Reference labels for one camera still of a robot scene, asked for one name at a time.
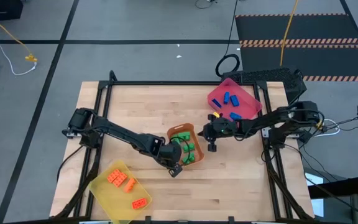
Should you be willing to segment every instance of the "yellow cable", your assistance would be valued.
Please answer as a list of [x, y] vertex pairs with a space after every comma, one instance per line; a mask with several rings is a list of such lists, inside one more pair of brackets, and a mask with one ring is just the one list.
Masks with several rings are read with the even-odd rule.
[[32, 55], [30, 49], [25, 44], [23, 44], [21, 41], [17, 40], [8, 30], [5, 29], [4, 26], [0, 25], [0, 28], [2, 28], [7, 34], [9, 34], [12, 37], [12, 39], [16, 40], [17, 43], [23, 45], [23, 47], [25, 47], [27, 49], [29, 54]]
[[293, 17], [293, 15], [295, 13], [295, 10], [296, 10], [297, 6], [298, 6], [298, 0], [295, 1], [295, 5], [293, 6], [293, 9], [292, 9], [292, 12], [291, 12], [290, 20], [288, 21], [287, 29], [285, 30], [285, 34], [284, 34], [284, 38], [283, 38], [283, 44], [281, 45], [280, 66], [283, 65], [285, 40], [287, 39], [288, 30], [290, 29], [291, 22], [292, 22], [292, 17]]

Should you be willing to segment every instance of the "yellow tray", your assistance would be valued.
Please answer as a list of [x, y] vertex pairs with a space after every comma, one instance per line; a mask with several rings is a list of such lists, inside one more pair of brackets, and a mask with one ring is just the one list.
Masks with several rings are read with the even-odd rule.
[[[127, 179], [119, 187], [107, 180], [107, 176], [116, 169], [127, 175]], [[124, 187], [130, 178], [136, 180], [128, 167], [125, 166], [124, 161], [118, 160], [89, 184], [92, 194], [114, 224], [128, 224], [152, 201], [152, 197], [137, 180], [134, 188], [129, 193], [124, 191]], [[146, 198], [147, 205], [133, 209], [132, 202], [141, 198]]]

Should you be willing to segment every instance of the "white cable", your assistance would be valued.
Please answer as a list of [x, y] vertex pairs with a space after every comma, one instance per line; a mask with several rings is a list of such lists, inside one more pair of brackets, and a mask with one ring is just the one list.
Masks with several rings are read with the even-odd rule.
[[2, 51], [2, 53], [4, 54], [4, 56], [6, 57], [7, 61], [9, 62], [10, 66], [11, 66], [11, 71], [12, 71], [12, 73], [13, 73], [14, 75], [25, 75], [25, 74], [27, 74], [27, 73], [33, 71], [33, 70], [35, 69], [35, 67], [37, 66], [37, 62], [34, 62], [34, 66], [33, 66], [30, 70], [28, 70], [28, 71], [26, 71], [26, 72], [23, 72], [23, 73], [16, 73], [16, 72], [13, 70], [13, 66], [12, 66], [11, 60], [10, 60], [9, 57], [5, 54], [4, 49], [2, 48], [1, 45], [0, 45], [0, 48], [1, 48], [1, 51]]
[[332, 135], [336, 135], [337, 133], [341, 132], [341, 129], [339, 128], [339, 125], [335, 123], [335, 121], [331, 120], [331, 119], [324, 119], [324, 121], [330, 121], [332, 122], [333, 124], [335, 124], [335, 129], [336, 129], [336, 132], [334, 133], [327, 133], [327, 134], [318, 134], [316, 135], [315, 137], [321, 137], [321, 136], [332, 136]]

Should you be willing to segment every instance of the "pink tray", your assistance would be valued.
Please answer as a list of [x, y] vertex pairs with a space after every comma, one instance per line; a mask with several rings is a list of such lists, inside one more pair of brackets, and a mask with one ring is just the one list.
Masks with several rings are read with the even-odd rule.
[[[230, 99], [229, 102], [225, 105], [223, 103], [223, 98], [225, 92], [229, 92], [230, 95], [237, 95], [239, 100], [239, 106], [233, 106]], [[216, 99], [221, 105], [222, 108], [216, 106], [212, 100]], [[258, 111], [262, 109], [262, 104], [257, 101], [253, 96], [248, 94], [245, 90], [241, 88], [235, 81], [231, 78], [225, 79], [216, 89], [214, 89], [210, 94], [208, 94], [208, 104], [214, 108], [219, 114], [223, 114], [224, 118], [231, 119], [230, 113], [236, 113], [242, 117], [242, 119], [252, 119]]]

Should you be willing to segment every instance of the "orange block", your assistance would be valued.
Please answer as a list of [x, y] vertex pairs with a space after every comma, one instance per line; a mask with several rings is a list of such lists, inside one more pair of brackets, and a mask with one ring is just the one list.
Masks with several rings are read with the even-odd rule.
[[136, 201], [132, 202], [132, 208], [133, 209], [142, 208], [142, 207], [144, 207], [146, 205], [147, 205], [146, 198], [141, 198], [139, 200], [136, 200]]
[[107, 180], [112, 183], [120, 174], [121, 172], [116, 169], [107, 177]]
[[124, 187], [124, 191], [129, 193], [132, 190], [132, 188], [134, 187], [135, 184], [136, 184], [135, 179], [133, 179], [133, 178], [129, 179], [128, 183]]
[[112, 183], [116, 187], [119, 187], [126, 178], [127, 178], [127, 175], [125, 175], [125, 173], [121, 173]]

